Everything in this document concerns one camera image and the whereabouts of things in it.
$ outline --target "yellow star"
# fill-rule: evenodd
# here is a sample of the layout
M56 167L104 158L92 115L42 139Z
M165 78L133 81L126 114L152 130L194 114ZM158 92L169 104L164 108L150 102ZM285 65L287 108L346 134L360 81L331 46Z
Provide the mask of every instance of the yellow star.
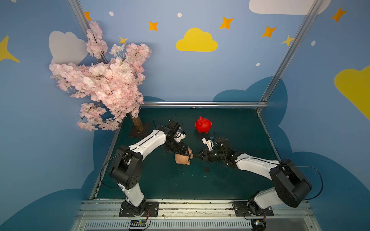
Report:
M231 18L231 19L227 19L227 18L225 18L225 17L222 17L222 19L223 19L223 22L222 22L222 25L220 26L220 29L222 29L222 28L226 28L226 29L230 29L230 23L231 23L231 21L232 20L234 20L233 18Z
M340 17L342 17L342 15L344 15L345 13L347 13L347 12L343 11L343 10L341 10L341 8L339 8L337 13L331 19L335 19L335 21L339 22Z
M264 34L261 37L268 36L268 37L271 38L272 32L275 29L276 29L276 27L275 28L266 27L266 31L264 32Z
M123 38L121 38L121 37L120 37L120 39L121 39L121 40L120 40L120 42L119 42L119 43L124 43L125 45L127 45L127 44L126 44L126 40L127 40L127 39L123 39Z
M85 16L86 16L86 19L91 21L91 18L90 18L90 11L88 12L84 12L85 13Z
M149 30L155 30L155 31L158 31L157 30L157 24L158 23L152 23L151 21L149 21Z
M6 36L0 43L0 61L3 59L10 59L15 62L20 62L16 57L12 56L7 50L9 36Z
M289 35L288 35L288 38L284 42L282 42L281 44L286 43L289 46L290 45L290 42L293 41L293 39L294 38L290 38Z

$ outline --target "metal frame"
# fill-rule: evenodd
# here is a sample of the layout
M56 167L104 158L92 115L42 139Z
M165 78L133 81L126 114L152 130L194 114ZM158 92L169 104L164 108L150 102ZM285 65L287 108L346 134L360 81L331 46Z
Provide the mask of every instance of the metal frame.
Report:
M267 107L267 102L173 102L144 101L141 107Z
M236 217L232 207L232 200L148 200L159 201L158 217L152 217L153 227L149 229L246 229L246 219L263 217ZM130 220L137 218L119 217L119 211L123 200L93 200L84 201L73 225L72 231L80 230L125 230L128 229ZM307 201L301 202L297 208L287 205L273 206L274 216L266 217L271 219L303 219L309 230L321 231L310 205ZM189 226L189 222L209 222L201 227ZM177 227L171 227L174 222L181 223ZM228 222L228 225L215 226L214 222Z
M269 137L270 144L271 144L271 146L272 146L272 149L273 149L273 150L274 150L274 152L275 152L275 155L276 155L277 159L278 159L278 160L281 160L281 159L280 159L280 156L279 156L279 154L278 154L278 151L276 150L275 145L274 145L274 143L272 142L272 139L271 139L271 137L270 137L270 134L269 134L269 132L267 131L267 128L266 128L266 126L265 126L265 123L264 123L264 122L263 122L263 120L262 120L261 115L260 115L259 113L257 113L257 115L258 115L259 121L260 121L260 122L261 122L261 124L262 124L263 129L264 129L264 130L265 130L265 132L266 132L266 135Z
M311 6L311 9L308 11L305 19L303 20L303 23L301 27L299 28L293 43L291 46L289 46L288 51L286 52L282 62L280 63L275 75L272 77L270 84L268 85L266 91L264 92L261 102L267 102L269 99L272 91L275 89L278 81L280 80L281 76L283 75L285 69L288 67L290 61L292 60L294 54L299 48L299 45L303 41L304 37L306 36L308 30L310 29L313 21L315 20L317 16L317 12L319 10L320 5L322 4L324 0L315 0ZM262 110L262 107L257 108L257 113L259 114Z
M79 0L68 0L68 2L71 5L74 15L76 15L78 23L80 24L85 37L87 38L86 31L87 29L90 29L90 26L89 26L89 23L87 22L87 19L82 9L82 6L80 4L80 1Z
M114 137L112 139L111 145L109 147L107 156L105 157L103 164L105 164L110 159L110 157L112 155L112 152L113 152L113 149L114 149L114 145L115 145L115 143L117 141L117 138L118 138L118 135L120 133L121 127L122 127L122 123L120 124L120 127L116 130L116 132L114 133ZM102 178L104 177L104 174L105 174L105 171L107 170L107 167L108 167L108 165L106 164L104 166L104 169L102 170ZM98 195L98 191L99 191L100 185L101 185L101 182L100 182L100 178L98 176L98 178L96 179L94 188L93 188L93 190L92 190L92 192L90 194L90 200L93 200L93 199L96 198L96 196Z
M85 31L89 29L88 22L86 20L84 11L79 0L68 0L71 8L76 15L76 18L85 34ZM285 69L287 68L289 62L293 58L295 52L297 51L299 45L301 44L303 38L307 34L309 28L311 27L313 21L317 16L318 9L321 5L323 0L315 0L311 9L309 10L307 16L305 17L301 27L299 28L293 43L288 48L287 53L285 54L279 68L277 69L275 75L273 76L271 82L269 83L267 89L265 90L260 102L148 102L145 101L142 107L212 107L212 108L219 108L219 107L227 107L227 108L256 108L258 117L261 121L261 124L269 137L271 146L274 149L276 157L280 160L280 157L276 151L276 148L268 134L268 131L264 125L264 122L260 116L260 111L262 108L266 107L267 100L270 97L272 91L276 87L279 79L281 78L282 74L284 73ZM116 143L119 131L121 127L116 131L114 138L112 140L110 149L107 153L106 162L112 154L114 145ZM102 170L102 174L104 175L106 171L106 167ZM77 215L76 221L73 225L73 231L80 231L85 230L85 225L89 221L107 221L107 222L115 222L115 221L128 221L128 218L120 218L118 216L119 209L121 203L123 202L122 199L113 200L113 199L94 199L97 195L100 182L99 178L96 180L94 190L91 193L89 201L84 201L80 211ZM157 220L165 220L164 222L167 223L168 221L193 221L193 220L205 220L213 222L214 221L237 221L242 222L246 221L245 219L240 219L235 216L235 211L232 208L231 200L148 200L148 201L160 201L159 203L159 217L153 218L154 222ZM282 219L282 218L300 218L304 219L307 227L309 230L312 231L321 231L317 220L315 219L311 208L309 207L308 202L303 201L298 208L290 208L286 205L278 205L272 208L274 212L273 217L267 217L266 219ZM219 227L220 228L237 228L237 227ZM160 229L169 229L169 227L161 227ZM112 230L110 227L105 226L104 229L101 230Z

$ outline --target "orange star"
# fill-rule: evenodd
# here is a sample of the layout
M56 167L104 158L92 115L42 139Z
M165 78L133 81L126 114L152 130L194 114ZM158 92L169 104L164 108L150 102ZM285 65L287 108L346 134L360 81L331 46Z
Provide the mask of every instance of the orange star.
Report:
M90 11L88 12L84 12L85 13L85 16L86 16L86 19L91 21L91 18L90 18Z
M149 30L155 30L155 31L158 31L158 30L157 30L157 24L158 24L158 23L152 23L151 21L149 21Z
M345 13L347 13L347 12L343 11L343 10L341 10L341 8L339 8L337 13L331 19L335 19L335 21L339 22L340 17L342 17Z
M272 32L275 29L276 29L276 27L275 28L266 27L266 31L264 32L264 34L261 37L268 36L268 37L271 38Z
M234 20L233 18L231 18L231 19L227 19L227 18L225 18L225 17L222 17L222 19L223 19L223 22L222 22L222 25L220 26L220 29L222 29L222 28L226 28L226 29L230 29L230 23L231 23L231 21L232 20Z

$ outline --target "black cable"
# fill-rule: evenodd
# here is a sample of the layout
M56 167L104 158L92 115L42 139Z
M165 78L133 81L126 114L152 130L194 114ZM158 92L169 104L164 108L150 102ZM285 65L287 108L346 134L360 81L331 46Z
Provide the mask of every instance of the black cable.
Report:
M149 216L150 216L150 221L149 221L149 225L148 225L145 229L143 229L142 231L144 231L144 230L146 230L147 228L149 228L150 224L152 223L152 216L150 215L150 212L149 212L149 209L148 209L148 208L147 208L147 211L148 211L148 214L149 214Z
M236 164L236 163L238 163L238 162L239 162L239 161L241 161L241 160L244 160L244 159L256 159L256 160L261 160L261 159L259 159L259 158L254 158L254 157L245 157L245 158L242 158L242 159L238 160L237 162L235 162L235 164ZM294 167L307 167L307 168L313 168L313 169L315 169L315 170L317 171L317 173L318 173L318 174L319 174L319 176L320 176L320 180L321 180L321 189L320 189L320 192L319 192L316 196L314 196L314 197L311 197L311 198L308 198L308 199L303 199L303 200L308 201L308 200L312 200L312 199L314 199L314 198L318 197L318 196L321 194L321 192L323 191L323 189L324 189L324 181L323 181L323 177L321 176L321 173L318 171L318 169L317 169L317 168L315 168L315 167L311 167L311 166L294 166Z
M106 184L104 184L104 182L102 181L102 179L101 179L101 172L103 171L103 169L104 169L104 167L109 163L109 161L111 161L113 158L115 158L115 157L117 157L117 156L120 156L120 155L123 155L123 154L125 154L125 153L121 153L121 154L118 154L118 155L116 155L116 156L114 156L114 157L112 157L112 158L110 158L104 165L103 165L103 167L101 167L101 170L100 170L100 172L99 172L99 180L100 180L100 182L103 184L103 185L105 185L105 186L107 186L108 188L120 188L120 187L111 187L111 186L108 186L108 185L106 185Z
M313 169L315 169L315 170L317 171L317 173L320 175L320 179L321 179L321 189L320 189L320 192L319 192L318 194L316 194L316 196L314 196L314 197L311 197L311 198L308 198L308 199L303 199L303 200L308 201L308 200L312 200L312 199L314 199L314 198L318 197L318 196L321 194L321 192L323 191L323 189L324 189L324 181L323 181L323 177L321 176L320 172L319 172L316 168L311 167L311 166L296 166L296 167L308 167L308 168L313 168Z
M213 130L213 140L212 140L212 144L213 144L213 147L216 147L216 148L217 148L217 145L215 145L216 134L217 134L218 139L220 140L220 142L221 142L221 138L220 138L220 136L218 135L218 133L217 133L214 129L212 129L212 130Z
M182 122L182 119L180 118L180 116L178 116L178 115L176 115L176 114L172 114L171 119L172 119L172 117L173 117L174 115L175 115L175 116L177 116L177 117L181 120L181 128L182 128L182 126L184 125L184 124L183 124L183 122Z
M156 121L158 121L158 122L159 122L159 125L161 126L161 122L160 122L159 120L157 120L157 119L154 119L154 120L153 120L154 128L156 128L156 127L157 127L157 126L155 125L155 123L154 123L154 121L155 121L155 120L156 120Z

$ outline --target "metal vent grille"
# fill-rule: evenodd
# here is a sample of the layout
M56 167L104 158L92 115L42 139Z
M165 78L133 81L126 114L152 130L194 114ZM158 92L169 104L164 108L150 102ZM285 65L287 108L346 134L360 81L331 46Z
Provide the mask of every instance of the metal vent grille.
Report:
M95 220L88 221L85 230L126 230L128 222L116 220Z
M128 222L117 220L87 221L88 230L127 230ZM246 219L186 219L186 220L153 220L148 230L186 230L186 229L247 229L252 228Z
M252 225L249 220L244 221L232 221L232 220L224 220L224 219L212 219L212 220L173 220L173 221L152 221L150 225L151 229L220 229L220 228L228 228L228 229L246 229L252 228Z

